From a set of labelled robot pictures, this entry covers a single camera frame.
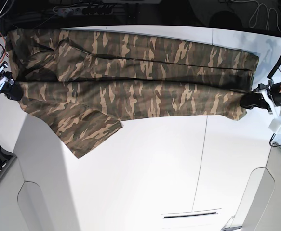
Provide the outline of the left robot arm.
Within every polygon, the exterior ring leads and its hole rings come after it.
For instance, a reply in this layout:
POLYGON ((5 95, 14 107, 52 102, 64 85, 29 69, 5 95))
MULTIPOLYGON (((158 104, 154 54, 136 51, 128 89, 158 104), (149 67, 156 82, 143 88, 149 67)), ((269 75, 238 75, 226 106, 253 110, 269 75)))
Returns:
POLYGON ((251 90, 251 86, 258 65, 258 56, 245 51, 234 51, 233 57, 233 74, 241 78, 244 88, 242 92, 228 92, 225 96, 230 96, 230 99, 224 105, 225 109, 229 111, 217 110, 217 112, 234 120, 241 119, 245 116, 247 109, 251 110, 255 107, 275 113, 275 108, 281 106, 281 82, 274 84, 272 77, 281 65, 281 54, 267 76, 268 83, 266 85, 259 84, 254 90, 251 90))

